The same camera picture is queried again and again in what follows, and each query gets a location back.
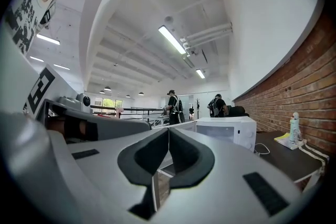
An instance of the white shirt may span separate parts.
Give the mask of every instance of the white shirt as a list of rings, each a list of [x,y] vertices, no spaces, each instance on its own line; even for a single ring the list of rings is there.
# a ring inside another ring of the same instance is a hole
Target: white shirt
[[[53,0],[12,0],[0,24],[0,110],[22,112],[39,75],[27,61],[36,28]]]

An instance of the ceiling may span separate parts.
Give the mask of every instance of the ceiling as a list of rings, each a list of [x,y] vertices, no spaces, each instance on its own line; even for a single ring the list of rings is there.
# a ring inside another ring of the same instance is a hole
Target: ceiling
[[[57,0],[55,18],[50,29],[44,29],[42,34],[60,40],[61,46],[36,38],[28,54],[51,65],[70,68],[59,72],[77,91],[83,89],[78,35],[84,2]],[[165,21],[168,16],[173,20]],[[98,93],[109,86],[112,92],[134,96],[141,89],[167,78],[188,80],[197,76],[198,68],[204,71],[206,78],[224,76],[228,65],[228,37],[194,48],[189,59],[195,68],[190,68],[158,29],[165,25],[179,40],[228,22],[223,0],[122,0],[96,45],[87,91]],[[36,68],[42,64],[30,61]]]

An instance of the railing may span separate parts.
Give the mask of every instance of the railing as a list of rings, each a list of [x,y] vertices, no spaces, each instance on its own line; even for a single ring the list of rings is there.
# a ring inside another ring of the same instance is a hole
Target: railing
[[[109,108],[106,106],[98,106],[98,105],[91,105],[90,106],[92,109],[104,109],[104,110],[117,110],[118,108]],[[130,111],[131,114],[126,114],[126,113],[118,113],[118,118],[120,118],[120,115],[161,115],[163,113],[163,109],[147,109],[147,108],[130,108],[130,109],[124,109],[125,111]],[[93,114],[97,115],[106,115],[106,116],[116,116],[117,113],[115,112],[94,112]]]

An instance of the white microwave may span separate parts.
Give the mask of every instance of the white microwave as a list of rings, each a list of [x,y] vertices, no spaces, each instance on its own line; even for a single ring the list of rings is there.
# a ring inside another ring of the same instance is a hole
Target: white microwave
[[[214,137],[219,140],[235,143],[250,151],[254,151],[257,135],[257,123],[250,117],[233,118],[201,118],[172,126]]]

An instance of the black velcro strip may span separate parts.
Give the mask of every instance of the black velcro strip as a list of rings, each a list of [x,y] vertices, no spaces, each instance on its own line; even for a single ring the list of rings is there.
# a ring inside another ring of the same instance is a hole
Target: black velcro strip
[[[73,153],[72,156],[74,159],[83,159],[86,157],[90,157],[92,155],[96,155],[98,153],[99,153],[98,150],[89,150],[89,151],[81,151],[81,152]]]
[[[280,194],[257,172],[244,175],[243,178],[270,216],[288,206],[288,203]]]

